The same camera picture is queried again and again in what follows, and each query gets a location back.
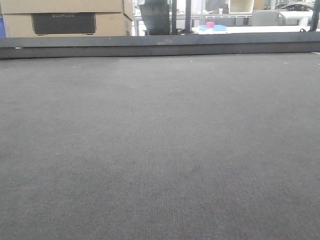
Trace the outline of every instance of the white container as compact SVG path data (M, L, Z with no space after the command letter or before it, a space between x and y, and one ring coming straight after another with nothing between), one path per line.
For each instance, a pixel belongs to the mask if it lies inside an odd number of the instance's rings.
M229 0L230 14L251 14L255 0Z

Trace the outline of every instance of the gray felt surface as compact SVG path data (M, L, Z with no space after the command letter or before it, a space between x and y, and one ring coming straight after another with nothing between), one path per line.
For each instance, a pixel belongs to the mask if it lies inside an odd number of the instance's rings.
M319 64L0 61L0 239L319 240Z

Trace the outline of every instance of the blue object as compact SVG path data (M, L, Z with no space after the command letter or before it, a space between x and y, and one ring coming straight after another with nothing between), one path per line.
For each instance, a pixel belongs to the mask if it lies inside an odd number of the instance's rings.
M6 29L4 24L4 19L0 17L0 38L6 37Z
M199 29L201 31L205 31L208 29L212 29L213 31L227 31L227 27L223 25L214 25L214 27L206 27L206 25L200 25Z

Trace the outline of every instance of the black label on box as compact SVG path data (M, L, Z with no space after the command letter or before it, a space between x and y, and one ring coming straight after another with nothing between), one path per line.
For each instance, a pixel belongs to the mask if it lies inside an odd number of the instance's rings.
M32 14L32 24L37 35L96 32L96 16L93 12L35 13Z

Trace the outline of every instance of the black metal edge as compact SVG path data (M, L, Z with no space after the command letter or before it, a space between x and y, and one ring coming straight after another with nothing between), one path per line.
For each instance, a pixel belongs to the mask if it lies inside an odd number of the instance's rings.
M142 57L214 54L270 54L320 52L318 42L274 42L211 45L110 46L110 47L27 47L0 48L2 59L64 57Z
M265 44L318 42L320 32L267 32L213 35L160 35L113 37L26 37L0 38L1 48L54 48L54 47L147 47L190 46L220 44Z

